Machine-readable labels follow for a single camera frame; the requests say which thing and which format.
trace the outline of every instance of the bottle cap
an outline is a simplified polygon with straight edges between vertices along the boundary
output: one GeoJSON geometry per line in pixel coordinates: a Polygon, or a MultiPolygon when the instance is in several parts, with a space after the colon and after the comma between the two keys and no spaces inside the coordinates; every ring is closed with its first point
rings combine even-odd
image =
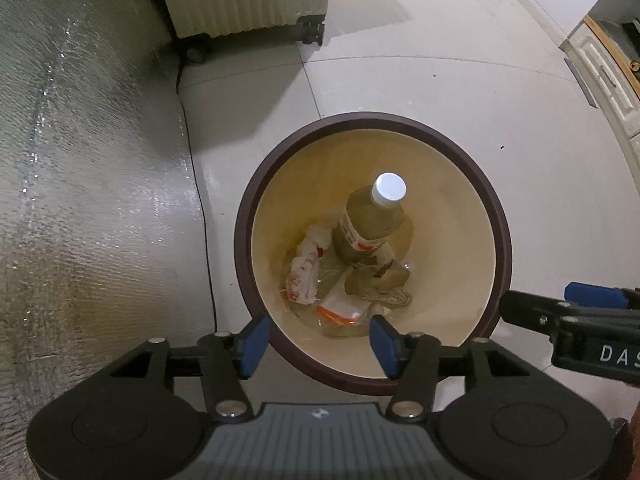
{"type": "Polygon", "coordinates": [[[371,198],[379,206],[392,208],[406,194],[404,180],[395,173],[381,174],[371,188],[371,198]]]}

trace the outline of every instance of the screw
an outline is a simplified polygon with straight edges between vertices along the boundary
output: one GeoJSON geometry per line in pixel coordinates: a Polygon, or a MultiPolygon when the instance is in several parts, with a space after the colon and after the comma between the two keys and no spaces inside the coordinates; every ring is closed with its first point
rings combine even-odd
{"type": "Polygon", "coordinates": [[[424,408],[420,402],[401,400],[391,407],[391,411],[402,418],[415,418],[424,411],[424,408]]]}
{"type": "Polygon", "coordinates": [[[247,406],[242,400],[222,400],[216,404],[216,412],[218,412],[219,415],[228,416],[229,418],[244,415],[246,410],[247,406]]]}

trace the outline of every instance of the glossy textured panel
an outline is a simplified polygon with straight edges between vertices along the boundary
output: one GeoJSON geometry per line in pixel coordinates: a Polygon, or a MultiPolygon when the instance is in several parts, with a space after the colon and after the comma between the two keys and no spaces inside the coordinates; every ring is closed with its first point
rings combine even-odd
{"type": "Polygon", "coordinates": [[[0,470],[43,404],[212,329],[202,212],[151,0],[0,0],[0,470]]]}

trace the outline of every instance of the plastic bottle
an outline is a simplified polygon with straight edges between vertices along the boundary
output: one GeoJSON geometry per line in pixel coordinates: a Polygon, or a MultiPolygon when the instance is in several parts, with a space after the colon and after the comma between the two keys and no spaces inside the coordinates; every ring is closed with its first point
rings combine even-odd
{"type": "Polygon", "coordinates": [[[372,186],[349,195],[340,223],[333,229],[335,251],[353,264],[371,256],[404,221],[400,201],[406,194],[404,180],[395,173],[381,174],[372,186]]]}

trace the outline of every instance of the black cable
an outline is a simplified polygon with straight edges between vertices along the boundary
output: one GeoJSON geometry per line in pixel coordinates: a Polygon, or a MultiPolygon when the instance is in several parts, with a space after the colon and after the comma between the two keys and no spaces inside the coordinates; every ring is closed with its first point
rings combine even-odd
{"type": "Polygon", "coordinates": [[[187,145],[189,147],[189,158],[191,159],[191,171],[193,173],[193,181],[196,185],[196,193],[198,194],[198,200],[200,201],[200,210],[202,211],[202,226],[204,228],[204,256],[207,260],[207,277],[209,279],[209,293],[211,294],[211,306],[213,309],[213,331],[218,331],[218,312],[216,311],[216,300],[213,295],[213,282],[211,281],[211,265],[209,264],[209,241],[207,240],[207,215],[204,212],[204,205],[202,204],[202,195],[200,194],[200,187],[198,186],[198,179],[196,177],[196,167],[193,163],[193,152],[191,151],[191,136],[189,134],[189,123],[187,121],[187,112],[184,109],[184,103],[180,98],[178,92],[178,85],[180,84],[180,78],[182,77],[182,69],[184,67],[184,59],[180,56],[180,65],[178,66],[178,77],[175,81],[175,93],[180,100],[180,106],[182,107],[182,116],[184,117],[184,130],[187,132],[187,145]]]}

